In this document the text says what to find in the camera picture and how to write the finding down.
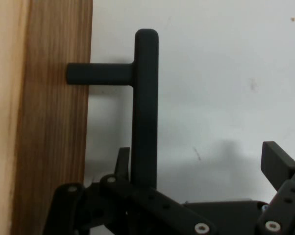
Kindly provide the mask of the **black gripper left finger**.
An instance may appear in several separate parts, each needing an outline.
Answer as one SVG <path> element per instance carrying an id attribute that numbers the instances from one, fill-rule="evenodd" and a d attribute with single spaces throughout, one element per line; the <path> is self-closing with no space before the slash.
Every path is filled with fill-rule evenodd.
<path id="1" fill-rule="evenodd" d="M 85 188 L 59 186 L 43 229 L 45 235 L 88 235 L 105 226 L 115 235 L 215 235 L 208 219 L 152 188 L 128 179 L 130 149 L 119 149 L 113 174 Z"/>

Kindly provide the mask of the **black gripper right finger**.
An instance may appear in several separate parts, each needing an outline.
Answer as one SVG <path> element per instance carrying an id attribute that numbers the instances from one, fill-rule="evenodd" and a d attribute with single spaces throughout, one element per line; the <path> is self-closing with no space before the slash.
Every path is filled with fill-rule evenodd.
<path id="1" fill-rule="evenodd" d="M 274 141 L 262 145 L 261 171 L 276 194 L 257 221 L 259 235 L 295 235 L 295 161 Z"/>

